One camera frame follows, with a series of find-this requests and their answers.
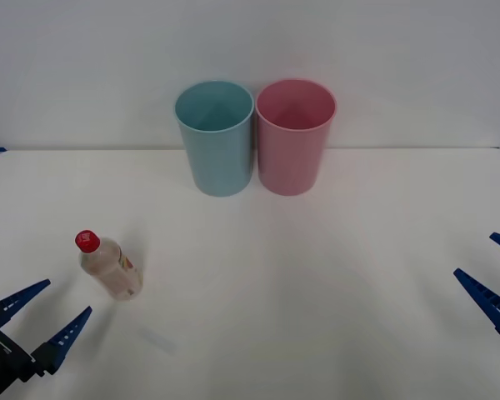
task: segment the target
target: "blue cup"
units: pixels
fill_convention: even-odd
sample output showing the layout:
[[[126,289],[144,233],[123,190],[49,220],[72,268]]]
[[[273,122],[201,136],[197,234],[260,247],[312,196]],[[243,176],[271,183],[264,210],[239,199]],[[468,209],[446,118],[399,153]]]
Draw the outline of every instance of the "blue cup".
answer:
[[[231,196],[250,182],[253,109],[252,94],[231,82],[198,83],[177,98],[176,119],[202,192]]]

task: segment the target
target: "pink cup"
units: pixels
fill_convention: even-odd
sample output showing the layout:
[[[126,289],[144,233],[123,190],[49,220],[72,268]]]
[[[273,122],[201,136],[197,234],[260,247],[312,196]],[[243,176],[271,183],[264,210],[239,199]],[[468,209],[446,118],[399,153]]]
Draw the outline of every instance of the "pink cup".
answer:
[[[311,189],[318,175],[335,97],[306,79],[285,79],[257,96],[259,179],[271,192],[294,196]]]

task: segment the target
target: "bottle label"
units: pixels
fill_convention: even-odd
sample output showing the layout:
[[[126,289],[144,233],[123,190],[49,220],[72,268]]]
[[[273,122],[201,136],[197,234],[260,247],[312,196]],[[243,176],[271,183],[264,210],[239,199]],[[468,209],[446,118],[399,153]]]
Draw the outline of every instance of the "bottle label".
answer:
[[[98,277],[98,279],[115,296],[125,292],[129,286],[128,278],[120,268],[115,268],[110,273]]]

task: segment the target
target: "cup rim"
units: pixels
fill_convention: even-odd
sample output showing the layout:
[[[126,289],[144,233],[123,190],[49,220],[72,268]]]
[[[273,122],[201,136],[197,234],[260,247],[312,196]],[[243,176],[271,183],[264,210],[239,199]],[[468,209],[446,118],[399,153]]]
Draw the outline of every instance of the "cup rim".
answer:
[[[275,84],[280,83],[280,82],[288,82],[288,81],[302,81],[302,82],[312,83],[313,85],[319,86],[320,88],[324,89],[324,91],[327,94],[329,94],[331,96],[332,100],[333,100],[333,114],[330,116],[330,118],[328,118],[325,122],[321,123],[320,125],[318,125],[316,127],[309,127],[307,129],[292,129],[290,127],[280,127],[279,125],[276,125],[275,123],[270,122],[268,119],[266,119],[261,114],[261,112],[259,111],[259,107],[258,107],[259,98],[261,97],[261,95],[263,94],[263,92],[265,90],[267,90],[269,87],[271,87],[272,85],[275,85]],[[318,130],[318,129],[320,129],[320,128],[326,126],[326,125],[328,125],[335,118],[335,114],[337,114],[337,99],[335,98],[335,96],[333,96],[333,93],[332,93],[332,91],[330,89],[328,89],[327,87],[325,87],[324,85],[322,85],[322,84],[320,84],[318,82],[315,82],[315,81],[313,81],[311,79],[306,79],[306,78],[303,78],[303,77],[287,77],[287,78],[279,79],[277,81],[269,83],[266,87],[264,87],[263,89],[261,89],[261,91],[256,96],[256,114],[265,123],[267,123],[271,127],[275,127],[275,128],[281,129],[283,131],[287,131],[287,132],[300,132],[300,133],[313,132],[313,131],[316,131],[316,130]]]
[[[176,112],[176,104],[178,104],[178,100],[180,99],[180,97],[187,90],[192,89],[195,86],[202,85],[204,83],[229,83],[231,85],[237,86],[238,88],[241,88],[243,91],[245,91],[247,93],[247,95],[250,97],[250,100],[252,100],[252,107],[250,108],[250,112],[248,113],[248,115],[241,122],[237,123],[236,125],[233,125],[231,127],[227,127],[225,129],[220,129],[218,131],[203,131],[201,129],[196,129],[195,127],[188,126],[185,122],[183,122],[179,118],[178,113]],[[180,123],[185,128],[188,128],[188,129],[190,129],[190,130],[192,130],[194,132],[205,133],[205,134],[210,134],[210,133],[224,133],[224,132],[230,131],[230,130],[232,130],[234,128],[240,127],[241,125],[243,125],[253,115],[253,112],[254,112],[255,109],[256,109],[256,102],[255,102],[255,100],[253,98],[252,93],[248,89],[246,89],[243,85],[240,85],[239,83],[236,83],[236,82],[233,82],[233,81],[226,81],[226,80],[223,80],[223,79],[209,79],[207,81],[200,81],[200,82],[194,83],[193,85],[191,85],[189,87],[186,87],[185,89],[183,89],[180,92],[180,94],[177,95],[176,101],[174,102],[174,106],[172,107],[172,111],[174,113],[174,117],[176,118],[176,120],[178,121],[178,123]]]

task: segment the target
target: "plastic bottle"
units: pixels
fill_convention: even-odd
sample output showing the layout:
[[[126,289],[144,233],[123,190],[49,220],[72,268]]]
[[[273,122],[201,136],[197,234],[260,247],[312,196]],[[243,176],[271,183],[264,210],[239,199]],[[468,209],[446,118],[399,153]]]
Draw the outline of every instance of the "plastic bottle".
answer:
[[[82,251],[83,271],[102,284],[115,300],[135,298],[143,288],[143,273],[134,267],[112,239],[81,231],[76,244]]]

